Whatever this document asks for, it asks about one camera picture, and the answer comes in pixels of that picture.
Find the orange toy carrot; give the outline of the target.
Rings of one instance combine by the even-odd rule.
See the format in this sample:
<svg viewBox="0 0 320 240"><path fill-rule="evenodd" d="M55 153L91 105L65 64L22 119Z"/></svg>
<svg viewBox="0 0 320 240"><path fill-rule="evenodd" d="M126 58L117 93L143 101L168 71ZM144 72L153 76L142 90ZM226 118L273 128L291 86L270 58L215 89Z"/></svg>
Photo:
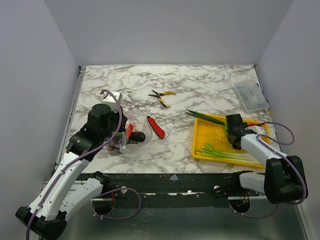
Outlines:
<svg viewBox="0 0 320 240"><path fill-rule="evenodd" d="M133 130L134 130L134 126L133 126L131 123L129 123L129 124L126 126L126 131L125 131L125 135L126 135L127 138L130 138Z"/></svg>

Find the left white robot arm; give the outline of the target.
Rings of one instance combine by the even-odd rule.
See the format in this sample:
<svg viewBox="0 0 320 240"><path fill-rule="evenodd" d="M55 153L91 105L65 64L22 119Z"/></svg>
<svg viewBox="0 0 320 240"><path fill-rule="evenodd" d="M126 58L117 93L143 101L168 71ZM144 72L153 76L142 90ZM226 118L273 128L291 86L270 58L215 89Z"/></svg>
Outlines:
<svg viewBox="0 0 320 240"><path fill-rule="evenodd" d="M88 182L71 195L69 190L95 155L119 132L125 131L127 118L122 107L117 110L104 103L96 104L89 111L87 122L74 134L62 157L59 167L38 197L29 205L21 206L15 216L30 232L43 240L58 239L69 218L95 196L107 197L111 191L108 178L96 172Z"/></svg>

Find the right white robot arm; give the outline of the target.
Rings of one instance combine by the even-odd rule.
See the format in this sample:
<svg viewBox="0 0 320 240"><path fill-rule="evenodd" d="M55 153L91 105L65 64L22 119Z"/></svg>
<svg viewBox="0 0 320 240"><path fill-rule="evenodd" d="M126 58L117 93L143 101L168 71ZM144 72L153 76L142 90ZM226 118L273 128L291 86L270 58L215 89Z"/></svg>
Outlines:
<svg viewBox="0 0 320 240"><path fill-rule="evenodd" d="M230 183L230 191L241 196L254 190L267 197L270 203L301 204L308 196L303 163L296 155L287 155L269 145L262 123L249 125L240 114L225 117L227 139L235 150L245 150L264 167L264 174L245 172Z"/></svg>

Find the purple toy eggplant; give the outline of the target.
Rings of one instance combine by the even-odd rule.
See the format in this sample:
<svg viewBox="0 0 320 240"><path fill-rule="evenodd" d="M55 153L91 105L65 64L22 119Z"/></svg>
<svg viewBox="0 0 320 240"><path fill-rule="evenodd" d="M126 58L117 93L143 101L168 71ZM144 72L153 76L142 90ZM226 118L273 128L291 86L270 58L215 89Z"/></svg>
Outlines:
<svg viewBox="0 0 320 240"><path fill-rule="evenodd" d="M133 131L129 139L137 143L143 143L146 140L146 135L141 131Z"/></svg>

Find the clear zip top bag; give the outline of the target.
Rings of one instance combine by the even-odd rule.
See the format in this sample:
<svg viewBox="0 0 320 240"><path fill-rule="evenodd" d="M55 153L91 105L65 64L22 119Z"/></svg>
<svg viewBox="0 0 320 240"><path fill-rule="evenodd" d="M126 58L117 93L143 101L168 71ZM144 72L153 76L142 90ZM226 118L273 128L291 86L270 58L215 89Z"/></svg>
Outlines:
<svg viewBox="0 0 320 240"><path fill-rule="evenodd" d="M124 131L118 132L105 146L112 155L133 152L147 145L153 137L152 129L144 114L132 114L125 123Z"/></svg>

